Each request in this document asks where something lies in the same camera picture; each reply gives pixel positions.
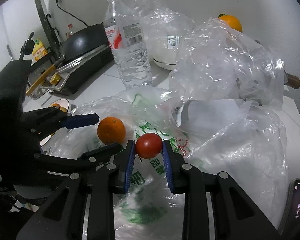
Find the orange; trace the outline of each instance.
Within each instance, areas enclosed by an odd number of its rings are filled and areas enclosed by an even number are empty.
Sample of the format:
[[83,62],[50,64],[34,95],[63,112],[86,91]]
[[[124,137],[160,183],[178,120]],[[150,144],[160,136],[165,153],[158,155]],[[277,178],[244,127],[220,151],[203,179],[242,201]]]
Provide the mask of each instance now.
[[105,145],[123,143],[126,136],[126,128],[123,122],[116,117],[106,117],[98,125],[97,134]]
[[236,17],[234,17],[232,15],[220,14],[218,18],[220,20],[225,21],[231,28],[233,28],[239,32],[242,32],[241,23]]

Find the smartphone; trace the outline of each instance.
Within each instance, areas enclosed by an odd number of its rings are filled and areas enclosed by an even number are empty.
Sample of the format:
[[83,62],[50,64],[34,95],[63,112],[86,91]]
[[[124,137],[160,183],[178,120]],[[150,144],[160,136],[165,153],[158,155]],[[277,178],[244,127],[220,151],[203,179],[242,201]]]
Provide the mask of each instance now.
[[300,222],[300,179],[291,182],[288,190],[286,207],[283,212],[278,232],[282,234],[294,228]]

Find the red tomato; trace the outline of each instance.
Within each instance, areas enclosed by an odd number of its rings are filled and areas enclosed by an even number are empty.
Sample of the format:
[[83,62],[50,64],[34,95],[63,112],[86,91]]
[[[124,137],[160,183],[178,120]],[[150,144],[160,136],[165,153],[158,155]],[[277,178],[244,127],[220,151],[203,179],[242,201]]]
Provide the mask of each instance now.
[[162,150],[162,140],[155,133],[141,135],[136,142],[136,153],[144,159],[156,157]]

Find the brown wooden handle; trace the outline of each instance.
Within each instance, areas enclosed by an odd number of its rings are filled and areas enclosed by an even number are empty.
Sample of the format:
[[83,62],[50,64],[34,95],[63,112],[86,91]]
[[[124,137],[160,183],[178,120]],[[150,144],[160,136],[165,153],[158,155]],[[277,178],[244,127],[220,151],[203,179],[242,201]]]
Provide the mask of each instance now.
[[286,85],[294,89],[298,89],[300,87],[300,79],[288,73],[287,76],[288,76],[288,82],[286,83]]
[[56,69],[55,65],[51,65],[42,75],[32,84],[27,90],[26,96],[28,97],[31,93],[45,80],[45,78]]

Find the clear plastic bottle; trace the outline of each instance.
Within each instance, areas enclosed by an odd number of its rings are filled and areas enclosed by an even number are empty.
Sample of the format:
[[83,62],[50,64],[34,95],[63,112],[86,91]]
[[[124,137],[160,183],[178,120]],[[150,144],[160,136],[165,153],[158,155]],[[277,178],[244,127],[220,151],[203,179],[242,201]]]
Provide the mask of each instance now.
[[67,32],[67,39],[71,36],[71,35],[73,35],[74,33],[76,33],[77,31],[75,30],[75,28],[73,27],[73,25],[72,25],[72,23],[70,23],[69,25],[68,25],[68,32]]
[[129,88],[152,83],[151,67],[139,17],[121,0],[106,0],[103,22],[123,84]]

